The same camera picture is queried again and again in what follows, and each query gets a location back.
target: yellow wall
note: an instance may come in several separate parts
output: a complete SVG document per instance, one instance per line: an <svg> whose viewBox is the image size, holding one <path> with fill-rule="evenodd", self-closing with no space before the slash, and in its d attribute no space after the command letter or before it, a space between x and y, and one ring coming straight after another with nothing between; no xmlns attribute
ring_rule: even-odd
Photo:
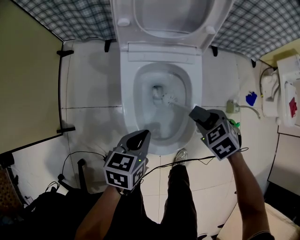
<svg viewBox="0 0 300 240"><path fill-rule="evenodd" d="M277 67L277 61L299 54L300 53L300 39L294 40L272 52L263 55L260 60L271 65L272 67Z"/></svg>
<svg viewBox="0 0 300 240"><path fill-rule="evenodd" d="M0 153L57 135L62 42L0 0Z"/></svg>

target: black wire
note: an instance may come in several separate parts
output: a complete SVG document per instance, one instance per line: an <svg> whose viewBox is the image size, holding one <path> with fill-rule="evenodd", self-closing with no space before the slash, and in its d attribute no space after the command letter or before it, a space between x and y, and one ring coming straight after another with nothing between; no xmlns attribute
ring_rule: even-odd
<svg viewBox="0 0 300 240"><path fill-rule="evenodd" d="M240 152L245 152L247 151L249 148L241 148L240 149ZM169 167L169 166L173 166L173 165L176 165L176 164L179 164L179 163L184 163L184 162L190 162L190 161L195 161L195 160L198 160L199 162L203 163L204 165L208 165L208 163L211 162L212 159L214 159L216 156L208 156L208 157L203 157L203 158L192 158L192 159L187 159L187 160L182 160L182 161L177 161L177 162L172 162L172 163L168 163L168 164L165 164L165 165L161 165L161 166L157 166L155 168L153 168L150 172L146 173L143 177L142 177L142 181L143 181L143 178L146 177L148 174L150 174L151 172L153 172L155 169L159 169L159 168L164 168L164 167ZM208 161L208 163L204 163L202 162L201 160L206 160L206 159L210 159Z"/></svg>
<svg viewBox="0 0 300 240"><path fill-rule="evenodd" d="M47 192L47 190L49 189L49 187L53 186L56 184L56 191L60 188L60 184L56 181L52 181L49 183L48 187L46 188L45 192Z"/></svg>
<svg viewBox="0 0 300 240"><path fill-rule="evenodd" d="M61 174L62 174L62 175L64 174L64 167L65 167L65 163L66 163L67 158L68 158L70 155L72 155L72 154L74 154L74 153L77 153L77 152L95 153L95 154L101 155L103 158L105 158L104 155L102 155L102 154L100 154L100 153L97 153L97 152L88 152L88 151L76 151L76 152L72 152L72 153L70 153L70 154L66 157L66 159L65 159L65 161L64 161L64 165L62 166L62 171L61 171Z"/></svg>

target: wall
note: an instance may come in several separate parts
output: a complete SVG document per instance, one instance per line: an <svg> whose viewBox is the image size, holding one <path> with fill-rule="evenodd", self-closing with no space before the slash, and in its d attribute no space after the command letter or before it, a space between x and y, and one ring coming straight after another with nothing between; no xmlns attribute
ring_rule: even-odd
<svg viewBox="0 0 300 240"><path fill-rule="evenodd" d="M0 1L0 153L56 134L62 42L9 0Z"/></svg>
<svg viewBox="0 0 300 240"><path fill-rule="evenodd" d="M300 195L300 137L280 134L269 181Z"/></svg>
<svg viewBox="0 0 300 240"><path fill-rule="evenodd" d="M300 39L294 40L272 52L263 55L260 60L277 67L277 61L300 53Z"/></svg>

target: green object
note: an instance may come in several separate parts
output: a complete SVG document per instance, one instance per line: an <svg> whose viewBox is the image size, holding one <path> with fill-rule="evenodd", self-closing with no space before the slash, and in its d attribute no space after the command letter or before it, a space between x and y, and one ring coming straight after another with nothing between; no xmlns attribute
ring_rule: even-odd
<svg viewBox="0 0 300 240"><path fill-rule="evenodd" d="M232 125L234 125L236 128L239 128L240 127L240 123L238 122L238 123L236 123L233 119L228 119L229 120L229 122L232 124Z"/></svg>

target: red object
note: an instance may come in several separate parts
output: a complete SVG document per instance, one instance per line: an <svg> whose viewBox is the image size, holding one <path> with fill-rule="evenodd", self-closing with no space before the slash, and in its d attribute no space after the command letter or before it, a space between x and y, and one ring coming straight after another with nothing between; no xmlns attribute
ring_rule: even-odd
<svg viewBox="0 0 300 240"><path fill-rule="evenodd" d="M291 116L293 118L294 116L296 116L296 111L297 111L297 103L295 102L295 97L292 98L289 105L291 110Z"/></svg>

